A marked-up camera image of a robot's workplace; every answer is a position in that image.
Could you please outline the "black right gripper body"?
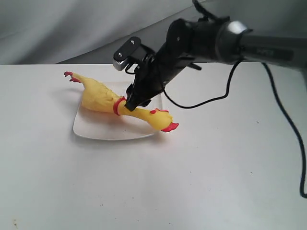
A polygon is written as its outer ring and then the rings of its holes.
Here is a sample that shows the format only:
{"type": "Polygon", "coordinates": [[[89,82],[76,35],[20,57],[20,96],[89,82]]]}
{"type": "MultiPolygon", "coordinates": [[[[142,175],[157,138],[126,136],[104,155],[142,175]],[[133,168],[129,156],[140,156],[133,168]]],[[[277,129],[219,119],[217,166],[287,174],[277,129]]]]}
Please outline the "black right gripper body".
{"type": "Polygon", "coordinates": [[[150,57],[145,65],[135,70],[134,90],[140,97],[154,98],[161,94],[173,79],[173,70],[161,61],[150,57]]]}

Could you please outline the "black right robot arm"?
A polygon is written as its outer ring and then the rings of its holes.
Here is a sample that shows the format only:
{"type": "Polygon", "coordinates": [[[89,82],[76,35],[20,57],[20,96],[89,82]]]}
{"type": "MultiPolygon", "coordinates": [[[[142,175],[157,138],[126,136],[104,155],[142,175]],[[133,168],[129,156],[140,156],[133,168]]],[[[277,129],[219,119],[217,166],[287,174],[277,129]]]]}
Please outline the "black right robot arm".
{"type": "Polygon", "coordinates": [[[302,69],[307,66],[307,35],[256,31],[239,21],[218,24],[178,19],[170,25],[158,52],[140,66],[125,107],[133,111],[145,105],[198,58],[225,64],[246,59],[302,69]]]}

